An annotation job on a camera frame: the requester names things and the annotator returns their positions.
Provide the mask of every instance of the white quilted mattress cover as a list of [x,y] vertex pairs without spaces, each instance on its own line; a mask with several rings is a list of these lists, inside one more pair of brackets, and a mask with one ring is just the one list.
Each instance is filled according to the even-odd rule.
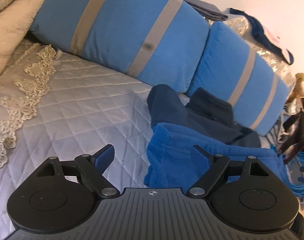
[[[73,160],[112,144],[115,159],[104,176],[120,191],[145,187],[151,86],[61,51],[53,66],[57,72],[48,84],[52,91],[41,98],[37,117],[16,132],[17,146],[0,169],[0,240],[14,231],[6,211],[8,198],[50,156]],[[188,101],[184,95],[181,99]]]

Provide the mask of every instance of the gray folded fabric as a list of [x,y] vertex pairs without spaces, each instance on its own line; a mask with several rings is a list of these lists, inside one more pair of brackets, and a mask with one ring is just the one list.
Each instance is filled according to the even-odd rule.
[[228,16],[222,13],[215,5],[200,0],[184,0],[199,14],[213,21],[225,21]]

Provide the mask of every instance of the blue cushion with beige stripes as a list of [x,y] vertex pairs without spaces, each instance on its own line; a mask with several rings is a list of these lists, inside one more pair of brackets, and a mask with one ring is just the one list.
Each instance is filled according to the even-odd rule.
[[45,0],[31,31],[63,51],[186,92],[209,25],[182,0]]
[[288,89],[271,67],[224,23],[212,25],[187,95],[202,87],[233,106],[234,119],[264,136],[278,119]]

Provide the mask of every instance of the gray ribbed plate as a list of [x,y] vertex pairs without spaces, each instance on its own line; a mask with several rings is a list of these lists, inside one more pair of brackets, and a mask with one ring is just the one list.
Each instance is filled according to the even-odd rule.
[[15,231],[8,240],[298,240],[288,229],[270,234],[238,231],[221,222],[202,199],[180,189],[127,188],[116,199],[103,200],[83,224],[54,235]]

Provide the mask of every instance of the fluffy beige blanket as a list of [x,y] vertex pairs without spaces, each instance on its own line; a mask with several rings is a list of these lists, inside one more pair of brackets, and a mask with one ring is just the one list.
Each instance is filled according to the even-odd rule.
[[0,0],[0,73],[44,0]]

